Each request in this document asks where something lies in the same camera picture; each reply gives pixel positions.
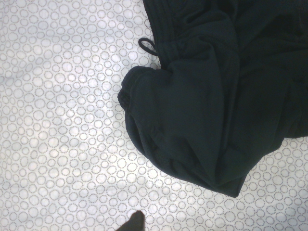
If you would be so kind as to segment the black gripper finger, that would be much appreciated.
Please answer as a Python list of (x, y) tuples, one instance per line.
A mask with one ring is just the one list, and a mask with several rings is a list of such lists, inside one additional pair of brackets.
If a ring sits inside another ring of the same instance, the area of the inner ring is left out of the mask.
[(145, 215), (142, 211), (136, 211), (131, 215), (129, 220), (125, 222), (119, 231), (145, 231)]

